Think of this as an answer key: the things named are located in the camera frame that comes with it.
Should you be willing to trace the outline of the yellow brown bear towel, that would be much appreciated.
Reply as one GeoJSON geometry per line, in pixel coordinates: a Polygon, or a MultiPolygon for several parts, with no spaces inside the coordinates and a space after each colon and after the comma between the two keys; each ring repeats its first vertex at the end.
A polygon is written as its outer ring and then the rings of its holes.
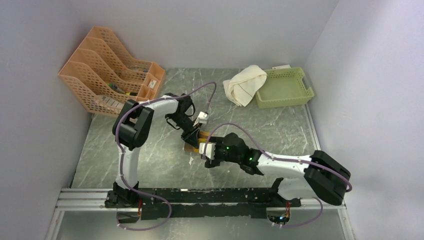
{"type": "MultiPolygon", "coordinates": [[[[199,134],[198,134],[198,138],[197,138],[198,144],[200,145],[200,143],[204,143],[207,140],[207,138],[210,134],[211,134],[210,132],[200,131],[199,134]]],[[[199,152],[199,148],[195,148],[188,143],[184,144],[183,150],[185,152],[194,152],[194,153],[199,152]]]]}

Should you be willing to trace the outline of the cream white towel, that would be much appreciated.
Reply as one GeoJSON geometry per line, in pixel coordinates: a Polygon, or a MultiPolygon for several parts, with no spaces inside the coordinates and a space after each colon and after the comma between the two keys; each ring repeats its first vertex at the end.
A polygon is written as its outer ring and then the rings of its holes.
{"type": "Polygon", "coordinates": [[[228,100],[238,107],[246,107],[266,79],[267,73],[264,70],[258,65],[250,65],[222,84],[228,100]]]}

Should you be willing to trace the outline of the orange plastic file organizer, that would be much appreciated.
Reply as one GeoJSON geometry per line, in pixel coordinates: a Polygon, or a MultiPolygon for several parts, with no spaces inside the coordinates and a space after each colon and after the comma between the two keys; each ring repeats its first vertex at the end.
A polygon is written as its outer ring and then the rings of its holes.
{"type": "Polygon", "coordinates": [[[111,29],[94,26],[58,76],[89,113],[116,117],[127,100],[155,99],[166,71],[134,58],[111,29]]]}

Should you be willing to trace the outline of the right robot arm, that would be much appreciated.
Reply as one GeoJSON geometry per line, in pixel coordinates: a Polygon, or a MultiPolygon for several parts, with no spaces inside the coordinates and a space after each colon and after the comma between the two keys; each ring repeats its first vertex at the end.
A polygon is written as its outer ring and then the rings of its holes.
{"type": "Polygon", "coordinates": [[[206,168],[229,162],[238,164],[249,175],[275,176],[276,190],[269,197],[275,207],[282,207],[288,200],[313,197],[340,206],[351,177],[344,166],[324,151],[315,150],[303,156],[261,152],[247,146],[233,132],[224,137],[199,139],[198,152],[206,159],[206,168]]]}

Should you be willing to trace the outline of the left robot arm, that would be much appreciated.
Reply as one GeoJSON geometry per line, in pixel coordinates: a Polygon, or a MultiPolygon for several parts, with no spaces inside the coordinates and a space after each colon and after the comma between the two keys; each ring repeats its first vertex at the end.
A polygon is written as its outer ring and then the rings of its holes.
{"type": "Polygon", "coordinates": [[[181,139],[199,148],[201,123],[191,120],[186,112],[194,108],[189,95],[167,93],[160,98],[137,102],[127,100],[116,119],[112,133],[119,149],[118,174],[108,192],[106,208],[132,208],[139,204],[138,161],[141,147],[147,141],[153,120],[165,118],[176,130],[182,130],[181,139]]]}

